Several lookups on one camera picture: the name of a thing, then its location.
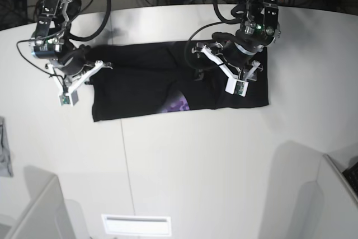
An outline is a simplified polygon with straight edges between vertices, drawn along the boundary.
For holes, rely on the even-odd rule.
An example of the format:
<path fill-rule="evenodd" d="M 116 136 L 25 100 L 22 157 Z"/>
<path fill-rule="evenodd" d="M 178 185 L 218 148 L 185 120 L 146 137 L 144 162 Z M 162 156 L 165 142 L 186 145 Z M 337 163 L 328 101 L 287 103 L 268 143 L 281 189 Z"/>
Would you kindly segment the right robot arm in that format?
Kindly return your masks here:
<path fill-rule="evenodd" d="M 91 50 L 86 42 L 104 30 L 111 13 L 111 0 L 106 0 L 105 15 L 98 29 L 89 36 L 76 36 L 70 31 L 72 23 L 85 10 L 81 0 L 43 0 L 36 29 L 26 40 L 35 58 L 46 59 L 54 66 L 53 71 L 47 69 L 44 73 L 58 80 L 64 91 L 68 88 L 67 78 L 82 75 L 94 67 L 86 60 Z"/>

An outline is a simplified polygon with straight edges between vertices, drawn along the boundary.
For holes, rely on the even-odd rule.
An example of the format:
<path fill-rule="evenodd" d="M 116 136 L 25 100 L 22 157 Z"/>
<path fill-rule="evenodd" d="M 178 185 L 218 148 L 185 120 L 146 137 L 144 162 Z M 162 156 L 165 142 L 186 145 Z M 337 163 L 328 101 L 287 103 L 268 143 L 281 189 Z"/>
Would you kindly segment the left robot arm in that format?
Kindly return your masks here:
<path fill-rule="evenodd" d="M 210 43 L 184 47 L 187 65 L 198 71 L 217 67 L 235 68 L 239 79 L 256 81 L 263 71 L 256 54 L 270 46 L 280 36 L 278 0 L 237 0 L 231 9 L 231 19 L 222 15 L 218 0 L 212 0 L 217 24 L 237 25 L 235 34 L 215 32 Z"/>

